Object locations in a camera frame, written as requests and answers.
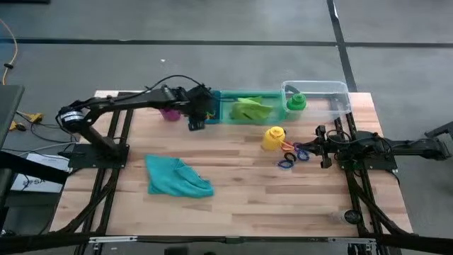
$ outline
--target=teal tray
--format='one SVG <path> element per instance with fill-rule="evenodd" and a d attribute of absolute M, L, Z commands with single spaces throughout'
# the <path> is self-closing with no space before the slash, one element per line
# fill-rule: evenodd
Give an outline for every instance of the teal tray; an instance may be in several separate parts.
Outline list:
<path fill-rule="evenodd" d="M 281 91 L 220 91 L 220 123 L 224 124 L 249 124 L 249 125 L 274 125 L 281 123 L 286 116 L 283 109 L 283 99 Z M 273 106 L 274 109 L 265 120 L 234 120 L 230 117 L 231 109 L 237 98 L 263 97 L 264 106 Z"/>

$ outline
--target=wooden table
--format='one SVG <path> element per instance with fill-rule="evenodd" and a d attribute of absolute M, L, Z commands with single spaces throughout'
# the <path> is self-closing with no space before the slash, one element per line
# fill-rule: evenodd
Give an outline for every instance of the wooden table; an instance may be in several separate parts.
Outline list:
<path fill-rule="evenodd" d="M 96 96 L 117 93 L 97 91 Z M 371 95 L 352 93 L 350 99 L 357 129 L 382 134 Z M 110 119 L 111 114 L 105 114 L 94 127 L 106 135 Z M 288 122 L 281 126 L 288 131 L 289 140 L 308 142 L 320 124 Z M 333 128 L 332 121 L 325 124 Z M 329 217 L 351 208 L 344 172 L 336 164 L 321 169 L 321 158 L 313 155 L 290 171 L 280 170 L 275 164 L 282 152 L 260 148 L 267 128 L 207 125 L 205 130 L 190 132 L 187 120 L 170 123 L 157 110 L 136 110 L 128 139 L 129 161 L 120 172 L 107 234 L 356 237 L 354 225 L 338 224 Z M 149 195 L 146 154 L 183 159 L 212 182 L 215 195 L 203 199 Z M 96 172 L 84 169 L 68 178 L 51 230 L 65 226 L 89 202 Z M 370 171 L 369 178 L 377 204 L 401 228 L 411 231 L 396 179 L 385 171 Z M 102 207 L 96 211 L 93 230 Z M 371 230 L 369 220 L 366 225 Z"/>

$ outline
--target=gray floor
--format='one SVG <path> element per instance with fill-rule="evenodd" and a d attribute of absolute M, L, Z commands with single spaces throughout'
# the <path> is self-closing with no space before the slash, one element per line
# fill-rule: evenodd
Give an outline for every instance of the gray floor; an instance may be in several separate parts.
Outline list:
<path fill-rule="evenodd" d="M 453 41 L 450 1 L 337 0 L 336 8 L 346 42 Z M 22 38 L 335 41 L 326 2 L 314 0 L 54 0 L 49 6 L 2 4 L 0 18 Z M 26 86 L 21 110 L 43 112 L 49 123 L 61 106 L 89 97 L 96 89 L 140 89 L 169 74 L 187 74 L 219 89 L 275 89 L 290 79 L 345 80 L 336 47 L 19 46 L 8 82 Z M 0 60 L 8 60 L 12 50 L 12 45 L 0 44 Z M 348 48 L 348 54 L 357 88 L 372 93 L 387 137 L 421 137 L 424 131 L 453 120 L 453 49 L 367 47 Z M 181 80 L 169 84 L 191 86 Z M 69 139 L 62 132 L 39 131 Z M 5 147 L 48 144 L 28 133 L 12 132 Z M 453 238 L 452 163 L 398 158 L 403 197 L 418 234 Z M 40 230 L 57 198 L 39 199 L 47 205 L 16 209 L 8 226 L 20 233 Z M 191 244 L 190 248 L 192 254 L 208 249 L 219 254 L 345 254 L 344 247 L 323 244 Z M 36 254 L 68 250 L 71 247 Z M 161 245 L 123 244 L 108 246 L 105 253 L 162 251 Z"/>

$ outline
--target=green object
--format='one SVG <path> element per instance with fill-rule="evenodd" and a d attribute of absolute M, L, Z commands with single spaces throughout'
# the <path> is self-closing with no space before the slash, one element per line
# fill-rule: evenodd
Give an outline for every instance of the green object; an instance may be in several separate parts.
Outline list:
<path fill-rule="evenodd" d="M 286 117 L 286 112 L 283 108 L 283 97 L 280 91 L 220 91 L 220 93 L 219 97 L 222 99 L 219 108 L 220 123 L 232 125 L 276 125 L 280 124 Z M 256 117 L 256 119 L 251 119 L 253 116 L 249 116 L 251 118 L 234 118 L 233 107 L 241 101 L 250 104 L 258 103 L 265 107 L 271 107 L 272 110 L 266 118 Z"/>
<path fill-rule="evenodd" d="M 261 96 L 253 98 L 238 98 L 238 101 L 233 103 L 230 112 L 230 117 L 233 120 L 265 120 L 273 111 L 272 106 L 263 106 Z"/>
<path fill-rule="evenodd" d="M 149 173 L 149 194 L 204 198 L 214 195 L 208 180 L 202 179 L 191 166 L 178 158 L 146 155 Z"/>
<path fill-rule="evenodd" d="M 292 95 L 292 97 L 288 100 L 286 106 L 289 110 L 292 111 L 302 111 L 305 109 L 306 106 L 306 97 L 302 93 L 297 93 Z"/>

